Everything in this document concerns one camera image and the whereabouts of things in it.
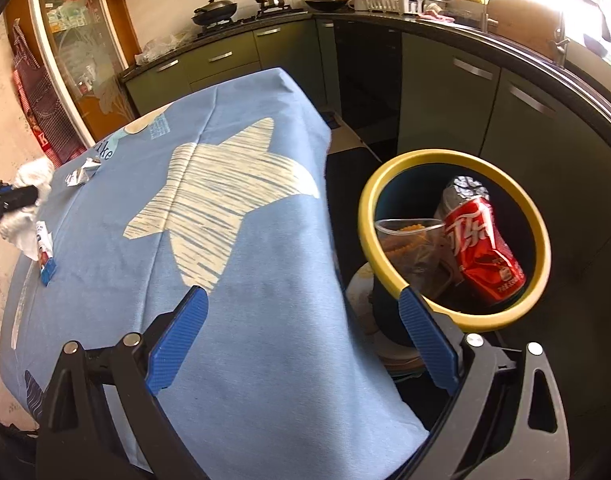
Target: yellow rim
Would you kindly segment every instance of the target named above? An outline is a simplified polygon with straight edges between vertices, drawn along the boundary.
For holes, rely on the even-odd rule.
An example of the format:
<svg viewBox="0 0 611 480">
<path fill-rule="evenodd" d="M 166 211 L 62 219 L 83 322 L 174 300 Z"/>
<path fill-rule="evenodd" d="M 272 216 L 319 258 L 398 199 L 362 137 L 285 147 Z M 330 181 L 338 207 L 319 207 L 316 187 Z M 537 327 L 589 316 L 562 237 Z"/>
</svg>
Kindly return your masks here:
<svg viewBox="0 0 611 480">
<path fill-rule="evenodd" d="M 383 188 L 402 171 L 423 164 L 436 163 L 454 164 L 468 170 L 477 171 L 499 184 L 519 204 L 527 218 L 535 239 L 537 254 L 535 273 L 524 294 L 511 307 L 502 312 L 489 314 L 488 316 L 473 316 L 449 310 L 427 298 L 426 301 L 432 310 L 448 314 L 462 330 L 467 332 L 488 332 L 509 325 L 530 310 L 543 294 L 550 275 L 550 239 L 537 206 L 519 184 L 499 168 L 476 156 L 450 150 L 419 150 L 399 155 L 381 166 L 365 184 L 359 202 L 359 237 L 365 257 L 367 257 L 375 275 L 383 283 L 383 286 L 394 298 L 398 298 L 401 291 L 408 286 L 408 283 L 394 270 L 378 241 L 374 228 L 378 197 Z"/>
</svg>

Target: silver wrapper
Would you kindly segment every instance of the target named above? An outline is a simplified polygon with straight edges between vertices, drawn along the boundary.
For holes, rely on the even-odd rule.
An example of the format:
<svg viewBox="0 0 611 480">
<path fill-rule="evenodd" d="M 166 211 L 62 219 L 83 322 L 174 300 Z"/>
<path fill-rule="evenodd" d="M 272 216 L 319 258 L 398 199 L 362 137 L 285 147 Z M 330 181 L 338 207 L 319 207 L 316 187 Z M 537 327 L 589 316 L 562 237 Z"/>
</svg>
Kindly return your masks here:
<svg viewBox="0 0 611 480">
<path fill-rule="evenodd" d="M 435 213 L 436 218 L 443 220 L 451 211 L 477 196 L 490 200 L 488 190 L 478 180 L 471 176 L 455 176 L 443 190 L 441 203 Z"/>
<path fill-rule="evenodd" d="M 66 177 L 66 186 L 74 187 L 85 184 L 97 172 L 101 164 L 102 162 L 99 160 L 99 157 L 89 156 L 86 158 L 83 166 L 77 168 Z"/>
</svg>

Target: white tissue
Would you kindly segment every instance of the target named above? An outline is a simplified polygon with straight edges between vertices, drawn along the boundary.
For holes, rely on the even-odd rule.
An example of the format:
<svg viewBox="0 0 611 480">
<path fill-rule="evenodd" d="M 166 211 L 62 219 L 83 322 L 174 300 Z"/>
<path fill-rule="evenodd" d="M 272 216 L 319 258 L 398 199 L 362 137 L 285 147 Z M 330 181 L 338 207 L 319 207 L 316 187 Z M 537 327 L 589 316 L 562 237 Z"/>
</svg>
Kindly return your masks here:
<svg viewBox="0 0 611 480">
<path fill-rule="evenodd" d="M 35 205 L 6 213 L 0 220 L 1 238 L 23 251 L 30 259 L 37 261 L 37 211 L 50 194 L 50 183 L 55 167 L 47 156 L 28 162 L 19 168 L 12 182 L 13 187 L 35 186 L 39 199 Z"/>
</svg>

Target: countertop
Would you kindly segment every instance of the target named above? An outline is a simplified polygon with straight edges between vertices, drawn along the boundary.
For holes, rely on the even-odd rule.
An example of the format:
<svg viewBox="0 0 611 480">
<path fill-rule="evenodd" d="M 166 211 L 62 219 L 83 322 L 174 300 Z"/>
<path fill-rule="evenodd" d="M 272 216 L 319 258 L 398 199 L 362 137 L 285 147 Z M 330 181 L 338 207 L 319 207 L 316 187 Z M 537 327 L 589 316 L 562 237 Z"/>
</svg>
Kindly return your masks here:
<svg viewBox="0 0 611 480">
<path fill-rule="evenodd" d="M 304 11 L 283 14 L 275 18 L 264 18 L 239 27 L 227 28 L 205 38 L 199 38 L 143 66 L 131 66 L 119 74 L 119 80 L 121 82 L 129 81 L 154 66 L 214 41 L 259 28 L 279 25 L 280 23 L 313 18 L 349 20 L 391 27 L 401 32 L 423 36 L 470 52 L 536 84 L 573 110 L 611 146 L 611 103 L 591 85 L 569 70 L 554 65 L 550 59 L 533 50 L 495 34 L 484 33 L 476 28 L 457 25 L 456 23 L 421 20 L 406 15 L 399 16 L 376 12 L 312 13 Z"/>
</svg>

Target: yellow striped star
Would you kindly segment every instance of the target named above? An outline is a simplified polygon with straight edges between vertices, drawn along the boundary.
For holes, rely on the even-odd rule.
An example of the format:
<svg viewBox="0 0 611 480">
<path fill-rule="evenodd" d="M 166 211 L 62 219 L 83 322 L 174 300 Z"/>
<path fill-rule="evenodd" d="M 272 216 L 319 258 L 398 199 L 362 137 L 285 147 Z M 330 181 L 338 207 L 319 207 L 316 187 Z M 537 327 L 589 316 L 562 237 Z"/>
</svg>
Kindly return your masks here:
<svg viewBox="0 0 611 480">
<path fill-rule="evenodd" d="M 168 230 L 183 283 L 210 293 L 246 213 L 291 195 L 319 198 L 306 168 L 268 152 L 273 129 L 274 120 L 266 118 L 216 146 L 177 147 L 166 184 L 130 221 L 124 237 Z"/>
</svg>

